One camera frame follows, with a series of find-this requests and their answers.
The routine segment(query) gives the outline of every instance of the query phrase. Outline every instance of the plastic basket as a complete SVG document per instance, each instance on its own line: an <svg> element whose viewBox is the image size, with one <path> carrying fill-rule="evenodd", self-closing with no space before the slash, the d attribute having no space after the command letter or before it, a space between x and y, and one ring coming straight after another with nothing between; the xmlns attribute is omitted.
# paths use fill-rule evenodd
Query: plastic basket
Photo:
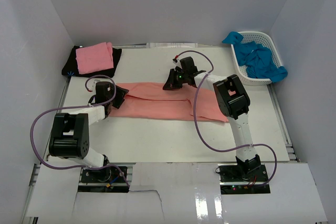
<svg viewBox="0 0 336 224"><path fill-rule="evenodd" d="M251 41L255 41L257 44L262 44L264 47L268 47L272 52L272 59L273 59L275 66L277 66L277 68L282 66L282 62L279 58L277 49L275 48L272 39L267 34L264 34L259 31L240 31L239 33L243 35L244 37L241 43L248 43ZM270 79L256 79L256 78L248 77L247 72L246 72L247 66L238 65L238 61L237 61L237 57L236 57L235 49L233 45L231 45L231 49L232 49L232 58L234 61L236 73L239 76L243 84L257 86L257 85L268 85L272 83Z"/></svg>

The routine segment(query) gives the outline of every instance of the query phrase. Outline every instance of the blue wire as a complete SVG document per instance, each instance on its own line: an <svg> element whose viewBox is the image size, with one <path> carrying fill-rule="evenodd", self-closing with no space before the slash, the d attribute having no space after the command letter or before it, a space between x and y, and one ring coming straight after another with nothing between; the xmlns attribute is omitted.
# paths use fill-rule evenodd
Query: blue wire
<svg viewBox="0 0 336 224"><path fill-rule="evenodd" d="M111 183L110 183L110 185L112 185L112 183L113 183L114 181L116 181L118 178L119 178L119 177L116 177L114 180L112 180Z"/></svg>

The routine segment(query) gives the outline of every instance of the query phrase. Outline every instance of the blue towel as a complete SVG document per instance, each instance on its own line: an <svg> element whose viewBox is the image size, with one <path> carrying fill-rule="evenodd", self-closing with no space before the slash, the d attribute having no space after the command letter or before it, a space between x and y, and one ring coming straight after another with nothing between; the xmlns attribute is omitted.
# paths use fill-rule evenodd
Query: blue towel
<svg viewBox="0 0 336 224"><path fill-rule="evenodd" d="M232 44L235 49L238 65L247 66L247 75L250 78L271 79L278 82L287 76L284 67L277 68L272 60L272 52L269 48L254 41L241 43L243 36L235 31L222 41L222 43Z"/></svg>

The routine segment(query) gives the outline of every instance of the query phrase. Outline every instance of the wall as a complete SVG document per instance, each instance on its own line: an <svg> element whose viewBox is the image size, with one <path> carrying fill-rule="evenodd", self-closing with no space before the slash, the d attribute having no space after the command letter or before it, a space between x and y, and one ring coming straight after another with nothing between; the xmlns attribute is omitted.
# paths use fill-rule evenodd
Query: wall
<svg viewBox="0 0 336 224"><path fill-rule="evenodd" d="M276 85L294 148L336 223L336 0L287 0L271 36L288 69Z"/></svg>
<svg viewBox="0 0 336 224"><path fill-rule="evenodd" d="M0 222L20 223L35 159L33 118L58 105L73 43L50 0L0 0ZM38 124L43 154L52 115Z"/></svg>
<svg viewBox="0 0 336 224"><path fill-rule="evenodd" d="M286 0L51 0L75 44L198 42L269 31Z"/></svg>

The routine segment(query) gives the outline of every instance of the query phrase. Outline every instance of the pink garment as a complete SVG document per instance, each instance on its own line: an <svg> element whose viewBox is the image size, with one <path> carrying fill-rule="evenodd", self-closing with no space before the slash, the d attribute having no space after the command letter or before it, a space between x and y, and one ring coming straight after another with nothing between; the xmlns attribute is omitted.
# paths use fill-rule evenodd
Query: pink garment
<svg viewBox="0 0 336 224"><path fill-rule="evenodd" d="M111 42L76 49L78 72L85 74L113 68L112 50Z"/></svg>
<svg viewBox="0 0 336 224"><path fill-rule="evenodd" d="M120 109L110 116L129 118L171 119L192 121L196 88L184 85L178 90L163 90L163 83L118 83L130 90ZM197 120L228 122L219 110L215 92L200 89L196 107Z"/></svg>

